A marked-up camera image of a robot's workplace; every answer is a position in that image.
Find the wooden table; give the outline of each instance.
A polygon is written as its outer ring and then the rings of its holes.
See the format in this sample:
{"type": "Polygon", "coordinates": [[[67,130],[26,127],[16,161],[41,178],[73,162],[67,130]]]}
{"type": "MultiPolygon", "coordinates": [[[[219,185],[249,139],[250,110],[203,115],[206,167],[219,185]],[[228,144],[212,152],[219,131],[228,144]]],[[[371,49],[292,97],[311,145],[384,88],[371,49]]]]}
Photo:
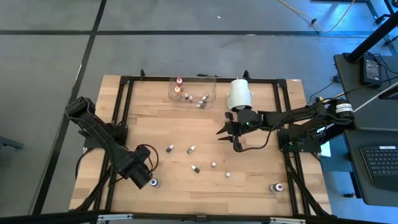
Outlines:
{"type": "MultiPolygon", "coordinates": [[[[120,76],[116,75],[105,75],[103,78],[96,114],[105,122],[111,121],[119,80],[120,76]]],[[[301,81],[287,80],[287,84],[292,109],[303,106],[305,97],[301,81]]],[[[167,96],[168,86],[168,82],[134,82],[127,119],[129,136],[126,146],[135,149],[138,144],[151,144],[159,152],[159,166],[154,177],[159,179],[160,187],[154,188],[148,184],[139,190],[131,180],[121,180],[115,185],[111,210],[129,213],[291,216],[287,176],[276,132],[271,134],[264,149],[237,153],[230,142],[217,140],[226,136],[226,133],[215,134],[225,122],[229,83],[217,83],[213,107],[203,110],[175,106],[167,96]],[[173,151],[166,153],[166,148],[171,144],[174,144],[173,151]],[[195,151],[187,154],[190,146],[196,146],[195,151]],[[212,167],[211,162],[216,162],[217,166],[212,167]],[[191,169],[192,164],[200,168],[200,173],[191,169]],[[230,172],[231,177],[226,178],[225,172],[230,172]],[[283,183],[284,190],[270,193],[268,186],[277,182],[283,183]]],[[[272,85],[250,83],[249,88],[254,93],[253,110],[276,110],[272,85]]],[[[283,100],[282,90],[279,94],[283,100]]],[[[263,145],[267,133],[255,131],[242,136],[240,141],[243,148],[263,145]]],[[[321,206],[330,212],[320,163],[311,154],[300,155],[306,186],[321,206]]],[[[96,185],[103,156],[102,149],[94,149],[81,161],[70,208],[79,206],[96,185]]],[[[100,208],[104,208],[107,191],[105,187],[100,208]]],[[[302,213],[297,186],[295,192],[302,213]]]]}

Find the white label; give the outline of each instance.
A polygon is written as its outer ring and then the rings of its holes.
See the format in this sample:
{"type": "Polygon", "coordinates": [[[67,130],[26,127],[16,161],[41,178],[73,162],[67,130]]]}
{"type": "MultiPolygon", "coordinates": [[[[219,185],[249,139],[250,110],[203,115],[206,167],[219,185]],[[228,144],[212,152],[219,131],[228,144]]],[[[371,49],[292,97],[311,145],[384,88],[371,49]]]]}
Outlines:
{"type": "Polygon", "coordinates": [[[395,146],[380,146],[380,149],[396,149],[395,146]]]}
{"type": "Polygon", "coordinates": [[[336,106],[336,109],[343,108],[343,107],[351,107],[351,104],[349,104],[349,103],[342,103],[342,104],[340,104],[340,105],[337,105],[337,106],[336,106]]]}
{"type": "Polygon", "coordinates": [[[340,108],[336,110],[336,113],[345,112],[345,111],[353,111],[352,108],[340,108]]]}

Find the power adapter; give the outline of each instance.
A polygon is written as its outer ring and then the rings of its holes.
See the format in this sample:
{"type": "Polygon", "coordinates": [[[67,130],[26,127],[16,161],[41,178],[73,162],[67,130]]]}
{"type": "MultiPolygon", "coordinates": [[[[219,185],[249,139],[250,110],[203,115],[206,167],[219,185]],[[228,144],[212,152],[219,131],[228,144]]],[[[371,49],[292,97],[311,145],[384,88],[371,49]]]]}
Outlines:
{"type": "Polygon", "coordinates": [[[381,86],[381,74],[380,74],[380,65],[377,61],[373,59],[370,55],[363,55],[363,57],[359,60],[360,64],[360,76],[359,83],[361,85],[371,85],[373,83],[373,88],[379,88],[381,86]]]}

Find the concrete floor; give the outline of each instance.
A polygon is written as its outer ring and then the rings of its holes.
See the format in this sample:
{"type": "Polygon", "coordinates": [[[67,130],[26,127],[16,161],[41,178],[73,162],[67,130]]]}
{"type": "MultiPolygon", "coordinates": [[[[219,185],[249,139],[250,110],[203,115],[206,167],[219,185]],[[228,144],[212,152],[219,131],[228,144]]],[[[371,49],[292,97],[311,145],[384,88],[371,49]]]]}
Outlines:
{"type": "MultiPolygon", "coordinates": [[[[325,29],[348,4],[288,1],[318,18],[325,29]]],[[[379,15],[387,12],[373,1],[379,15]]],[[[100,0],[3,0],[0,30],[91,30],[100,0]]],[[[376,29],[367,5],[356,3],[336,31],[376,29]]],[[[108,1],[100,30],[302,30],[306,20],[275,1],[119,0],[108,1]]],[[[78,72],[88,35],[0,35],[0,134],[25,142],[23,150],[0,151],[0,216],[29,212],[55,137],[63,108],[78,72]]],[[[331,82],[333,55],[353,50],[364,38],[233,35],[97,36],[79,94],[96,99],[103,75],[183,75],[209,73],[226,77],[300,78],[306,97],[331,82]]],[[[390,55],[378,43],[374,53],[390,55]]],[[[322,92],[341,92],[333,84],[322,92]]],[[[74,186],[74,169],[83,138],[68,129],[44,206],[64,212],[74,186]]],[[[365,205],[343,198],[352,192],[348,174],[324,173],[333,214],[342,218],[398,222],[398,208],[365,205]]]]}

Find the keyboard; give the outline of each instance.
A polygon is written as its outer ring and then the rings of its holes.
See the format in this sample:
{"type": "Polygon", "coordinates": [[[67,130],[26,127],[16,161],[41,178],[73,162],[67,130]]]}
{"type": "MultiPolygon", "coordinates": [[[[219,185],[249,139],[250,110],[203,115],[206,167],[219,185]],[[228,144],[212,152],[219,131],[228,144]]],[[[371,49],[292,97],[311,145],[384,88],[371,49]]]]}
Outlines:
{"type": "Polygon", "coordinates": [[[398,146],[361,148],[373,186],[398,192],[398,146]]]}

